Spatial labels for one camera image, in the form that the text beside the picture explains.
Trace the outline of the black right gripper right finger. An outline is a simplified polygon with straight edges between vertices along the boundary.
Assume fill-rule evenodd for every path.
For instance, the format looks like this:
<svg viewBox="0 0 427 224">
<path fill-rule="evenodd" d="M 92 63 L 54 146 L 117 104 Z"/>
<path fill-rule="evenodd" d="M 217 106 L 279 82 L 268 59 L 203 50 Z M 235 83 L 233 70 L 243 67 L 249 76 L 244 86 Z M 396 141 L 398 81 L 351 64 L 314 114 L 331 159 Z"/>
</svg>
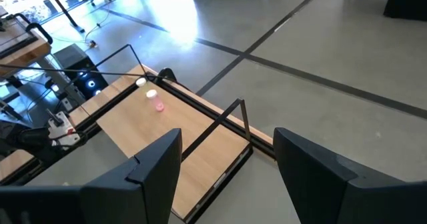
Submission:
<svg viewBox="0 0 427 224">
<path fill-rule="evenodd" d="M 427 181 L 397 179 L 283 127 L 273 146 L 301 224 L 427 224 Z"/>
</svg>

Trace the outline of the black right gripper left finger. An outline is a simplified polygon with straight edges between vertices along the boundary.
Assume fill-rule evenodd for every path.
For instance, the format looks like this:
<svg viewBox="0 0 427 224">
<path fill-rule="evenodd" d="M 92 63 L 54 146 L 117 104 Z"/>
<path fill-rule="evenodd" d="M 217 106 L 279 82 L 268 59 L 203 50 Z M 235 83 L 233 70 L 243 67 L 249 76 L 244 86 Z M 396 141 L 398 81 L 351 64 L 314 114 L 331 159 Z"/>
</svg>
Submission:
<svg viewBox="0 0 427 224">
<path fill-rule="evenodd" d="M 173 128 L 84 185 L 0 187 L 0 224 L 167 224 L 181 149 Z"/>
</svg>

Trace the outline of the small pink pill bottle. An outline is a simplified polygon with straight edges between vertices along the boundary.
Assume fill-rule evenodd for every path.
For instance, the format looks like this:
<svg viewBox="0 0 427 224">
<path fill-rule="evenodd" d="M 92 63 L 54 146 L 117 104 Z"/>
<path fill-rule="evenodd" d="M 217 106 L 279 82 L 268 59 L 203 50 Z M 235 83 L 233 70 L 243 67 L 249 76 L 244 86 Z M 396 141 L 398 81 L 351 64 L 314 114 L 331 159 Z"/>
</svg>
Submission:
<svg viewBox="0 0 427 224">
<path fill-rule="evenodd" d="M 150 89 L 146 93 L 146 97 L 151 101 L 156 111 L 162 112 L 164 110 L 163 101 L 160 99 L 158 92 L 155 89 Z"/>
</svg>

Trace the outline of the grey table mat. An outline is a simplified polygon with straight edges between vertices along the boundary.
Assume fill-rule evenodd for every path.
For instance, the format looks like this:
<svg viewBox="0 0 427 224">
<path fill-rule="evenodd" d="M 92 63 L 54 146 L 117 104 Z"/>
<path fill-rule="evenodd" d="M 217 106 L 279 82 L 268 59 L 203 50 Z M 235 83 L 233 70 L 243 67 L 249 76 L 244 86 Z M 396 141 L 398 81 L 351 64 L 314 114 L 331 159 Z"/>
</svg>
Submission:
<svg viewBox="0 0 427 224">
<path fill-rule="evenodd" d="M 29 184 L 82 185 L 126 159 L 100 132 Z M 255 150 L 195 224 L 300 224 L 300 220 L 276 163 Z"/>
</svg>

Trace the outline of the black computer tower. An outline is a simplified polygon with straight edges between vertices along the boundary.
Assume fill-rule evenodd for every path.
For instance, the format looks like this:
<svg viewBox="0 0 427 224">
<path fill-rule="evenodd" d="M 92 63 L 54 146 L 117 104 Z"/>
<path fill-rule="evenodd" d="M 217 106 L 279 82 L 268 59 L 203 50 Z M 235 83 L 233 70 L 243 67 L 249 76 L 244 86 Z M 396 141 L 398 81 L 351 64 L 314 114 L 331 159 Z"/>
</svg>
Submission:
<svg viewBox="0 0 427 224">
<path fill-rule="evenodd" d="M 107 81 L 100 73 L 95 73 L 98 68 L 89 56 L 76 44 L 69 45 L 53 54 L 62 69 L 75 70 L 65 72 L 72 81 L 73 86 L 85 97 L 90 99 L 108 86 Z"/>
</svg>

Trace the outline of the wooden side table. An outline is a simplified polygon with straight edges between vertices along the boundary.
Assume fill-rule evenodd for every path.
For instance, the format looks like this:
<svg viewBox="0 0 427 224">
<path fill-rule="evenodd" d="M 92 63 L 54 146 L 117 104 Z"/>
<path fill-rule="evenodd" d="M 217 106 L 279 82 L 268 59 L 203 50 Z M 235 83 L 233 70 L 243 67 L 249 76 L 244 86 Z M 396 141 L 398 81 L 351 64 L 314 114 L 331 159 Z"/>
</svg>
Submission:
<svg viewBox="0 0 427 224">
<path fill-rule="evenodd" d="M 21 13 L 0 14 L 0 77 L 7 78 L 51 52 L 53 39 Z"/>
</svg>

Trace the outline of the black desk leg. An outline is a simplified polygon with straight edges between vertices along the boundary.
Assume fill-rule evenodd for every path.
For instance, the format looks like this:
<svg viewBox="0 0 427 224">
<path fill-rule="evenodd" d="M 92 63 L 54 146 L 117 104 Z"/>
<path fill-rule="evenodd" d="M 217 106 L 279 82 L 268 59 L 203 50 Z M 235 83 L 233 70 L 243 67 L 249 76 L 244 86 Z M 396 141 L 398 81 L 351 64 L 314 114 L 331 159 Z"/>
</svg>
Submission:
<svg viewBox="0 0 427 224">
<path fill-rule="evenodd" d="M 68 10 L 66 10 L 66 8 L 63 6 L 63 4 L 60 2 L 60 0 L 54 0 L 54 1 L 56 2 L 56 4 L 58 4 L 58 6 L 59 6 L 60 10 L 62 10 L 62 13 L 66 16 L 66 18 L 68 18 L 68 20 L 69 20 L 69 22 L 70 22 L 71 26 L 72 26 L 76 31 L 78 31 L 79 33 L 84 33 L 84 32 L 85 32 L 85 29 L 84 29 L 84 28 L 82 28 L 82 27 L 80 27 L 80 26 L 75 22 L 75 20 L 73 19 L 73 17 L 72 17 L 72 16 L 70 16 L 70 14 L 69 14 Z"/>
</svg>

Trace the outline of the black cabinet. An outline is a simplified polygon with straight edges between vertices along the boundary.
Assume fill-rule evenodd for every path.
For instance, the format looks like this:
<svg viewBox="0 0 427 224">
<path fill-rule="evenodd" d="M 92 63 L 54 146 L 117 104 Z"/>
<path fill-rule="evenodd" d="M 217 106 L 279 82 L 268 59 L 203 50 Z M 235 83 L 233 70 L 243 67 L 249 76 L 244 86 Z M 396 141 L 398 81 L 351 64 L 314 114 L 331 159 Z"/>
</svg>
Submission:
<svg viewBox="0 0 427 224">
<path fill-rule="evenodd" d="M 427 21 L 427 0 L 388 0 L 384 16 L 395 19 Z"/>
</svg>

